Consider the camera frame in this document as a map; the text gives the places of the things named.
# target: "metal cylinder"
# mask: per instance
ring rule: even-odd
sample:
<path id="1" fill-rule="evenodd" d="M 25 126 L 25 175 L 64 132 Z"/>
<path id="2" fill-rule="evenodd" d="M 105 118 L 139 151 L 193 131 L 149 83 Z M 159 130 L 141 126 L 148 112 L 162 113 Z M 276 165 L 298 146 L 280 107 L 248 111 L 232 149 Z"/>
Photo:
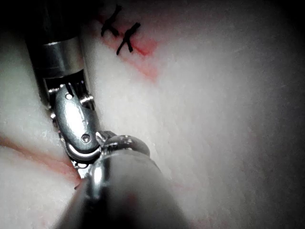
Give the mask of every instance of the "metal cylinder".
<path id="1" fill-rule="evenodd" d="M 97 160 L 82 180 L 57 229 L 187 229 L 182 211 L 156 164 L 118 150 Z"/>
<path id="2" fill-rule="evenodd" d="M 78 37 L 43 45 L 28 45 L 37 77 L 60 78 L 84 69 Z"/>

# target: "screw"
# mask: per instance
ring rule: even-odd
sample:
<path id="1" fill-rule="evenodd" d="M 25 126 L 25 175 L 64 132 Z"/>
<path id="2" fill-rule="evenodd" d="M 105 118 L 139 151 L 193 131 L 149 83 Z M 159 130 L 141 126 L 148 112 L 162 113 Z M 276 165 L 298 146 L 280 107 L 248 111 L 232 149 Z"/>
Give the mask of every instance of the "screw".
<path id="1" fill-rule="evenodd" d="M 71 95 L 71 94 L 69 94 L 69 93 L 66 93 L 66 99 L 72 99 L 73 98 L 73 96 Z"/>
<path id="2" fill-rule="evenodd" d="M 83 134 L 81 136 L 81 140 L 83 143 L 88 143 L 88 142 L 90 142 L 90 136 L 88 134 Z"/>

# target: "blood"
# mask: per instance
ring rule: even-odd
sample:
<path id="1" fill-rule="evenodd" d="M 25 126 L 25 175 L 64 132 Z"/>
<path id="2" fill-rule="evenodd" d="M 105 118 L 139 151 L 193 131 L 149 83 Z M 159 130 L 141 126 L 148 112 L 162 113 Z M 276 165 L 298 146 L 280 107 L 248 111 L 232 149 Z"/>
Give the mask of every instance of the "blood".
<path id="1" fill-rule="evenodd" d="M 96 20 L 103 24 L 104 17 L 99 15 L 96 17 Z M 101 37 L 101 41 L 105 45 L 116 51 L 122 42 L 125 31 L 132 26 L 132 23 L 130 22 L 124 22 L 123 24 L 124 25 L 122 26 L 116 27 L 116 29 L 119 31 L 119 36 L 112 36 L 111 40 L 101 37 L 100 31 L 94 31 L 93 35 L 95 37 Z M 153 57 L 153 52 L 157 48 L 157 41 L 147 38 L 138 32 L 131 37 L 130 41 L 134 51 L 132 53 L 128 52 L 128 55 L 121 52 L 119 57 L 124 62 L 141 72 L 146 79 L 150 80 L 151 82 L 156 82 L 158 73 L 156 67 L 152 65 L 151 59 Z"/>
<path id="2" fill-rule="evenodd" d="M 39 154 L 38 151 L 23 148 L 7 138 L 0 137 L 0 142 L 2 146 L 14 149 L 19 157 L 43 165 L 55 173 L 62 174 L 66 179 L 72 181 L 74 184 L 78 184 L 81 180 L 76 170 L 73 168 L 72 163 L 68 160 L 57 160 L 50 155 Z"/>

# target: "red blood streak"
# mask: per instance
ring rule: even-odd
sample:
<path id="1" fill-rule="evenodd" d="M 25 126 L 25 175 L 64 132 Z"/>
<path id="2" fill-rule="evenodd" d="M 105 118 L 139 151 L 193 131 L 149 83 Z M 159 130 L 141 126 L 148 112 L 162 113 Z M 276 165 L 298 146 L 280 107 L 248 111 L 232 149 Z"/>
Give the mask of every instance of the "red blood streak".
<path id="1" fill-rule="evenodd" d="M 56 158 L 50 155 L 40 154 L 35 149 L 28 150 L 26 148 L 23 148 L 7 138 L 0 137 L 0 142 L 2 146 L 14 149 L 18 156 L 41 164 L 53 172 L 63 174 L 68 180 L 72 181 L 75 184 L 79 183 L 80 178 L 68 159 L 57 160 Z"/>

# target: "metal shaft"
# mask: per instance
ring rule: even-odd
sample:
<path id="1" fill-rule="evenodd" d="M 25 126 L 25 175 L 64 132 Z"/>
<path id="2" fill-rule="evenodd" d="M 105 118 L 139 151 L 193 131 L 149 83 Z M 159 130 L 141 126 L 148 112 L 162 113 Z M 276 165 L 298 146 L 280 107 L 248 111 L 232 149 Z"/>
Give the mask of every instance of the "metal shaft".
<path id="1" fill-rule="evenodd" d="M 97 160 L 57 229 L 187 229 L 188 224 L 156 164 L 118 150 Z"/>

